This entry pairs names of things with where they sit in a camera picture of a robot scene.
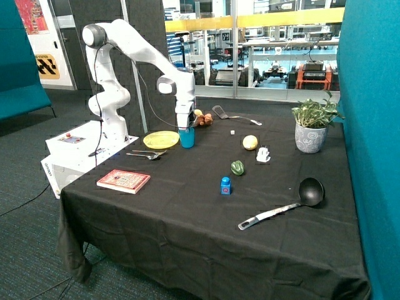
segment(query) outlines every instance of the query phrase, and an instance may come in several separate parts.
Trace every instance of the blue cup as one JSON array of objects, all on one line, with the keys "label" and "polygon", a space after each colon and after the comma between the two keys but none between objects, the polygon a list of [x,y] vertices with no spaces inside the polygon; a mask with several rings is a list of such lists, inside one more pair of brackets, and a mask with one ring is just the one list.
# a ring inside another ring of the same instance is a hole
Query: blue cup
[{"label": "blue cup", "polygon": [[192,148],[194,145],[194,128],[189,127],[178,131],[183,148]]}]

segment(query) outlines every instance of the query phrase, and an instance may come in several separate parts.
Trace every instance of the black ladle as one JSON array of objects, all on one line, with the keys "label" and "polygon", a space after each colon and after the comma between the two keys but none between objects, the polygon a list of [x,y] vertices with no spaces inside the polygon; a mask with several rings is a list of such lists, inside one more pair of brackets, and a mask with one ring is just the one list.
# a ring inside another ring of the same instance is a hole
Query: black ladle
[{"label": "black ladle", "polygon": [[273,209],[272,211],[266,211],[261,214],[258,214],[255,217],[251,217],[248,220],[240,223],[239,229],[245,230],[254,224],[257,224],[259,221],[263,219],[270,218],[277,214],[283,213],[284,211],[288,211],[289,209],[296,208],[298,206],[315,206],[320,203],[325,197],[325,188],[322,183],[320,183],[315,178],[306,178],[300,183],[299,186],[299,197],[300,201],[298,203],[290,204],[287,206],[283,206],[277,209]]}]

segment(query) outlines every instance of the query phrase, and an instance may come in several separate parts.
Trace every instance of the book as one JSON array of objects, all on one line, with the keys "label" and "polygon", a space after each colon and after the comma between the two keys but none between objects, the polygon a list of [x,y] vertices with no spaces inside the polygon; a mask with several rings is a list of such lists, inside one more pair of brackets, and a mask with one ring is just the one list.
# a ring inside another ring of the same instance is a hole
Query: book
[{"label": "book", "polygon": [[136,194],[150,180],[150,175],[137,172],[112,170],[97,181],[103,188]]}]

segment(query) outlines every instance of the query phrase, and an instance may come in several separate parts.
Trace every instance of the plant pot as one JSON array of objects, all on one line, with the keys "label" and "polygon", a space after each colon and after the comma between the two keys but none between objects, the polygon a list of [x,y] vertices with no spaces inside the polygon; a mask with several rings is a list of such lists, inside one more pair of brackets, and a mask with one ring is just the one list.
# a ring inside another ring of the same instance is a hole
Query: plant pot
[{"label": "plant pot", "polygon": [[324,146],[328,127],[313,129],[296,123],[295,140],[297,148],[304,153],[317,153]]}]

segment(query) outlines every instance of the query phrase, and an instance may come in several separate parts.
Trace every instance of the door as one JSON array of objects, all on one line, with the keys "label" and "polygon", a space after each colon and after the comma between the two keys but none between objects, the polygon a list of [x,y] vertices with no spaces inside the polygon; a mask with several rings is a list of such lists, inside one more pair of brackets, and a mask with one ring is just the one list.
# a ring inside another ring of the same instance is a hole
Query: door
[{"label": "door", "polygon": [[76,89],[48,0],[15,0],[44,88]]}]

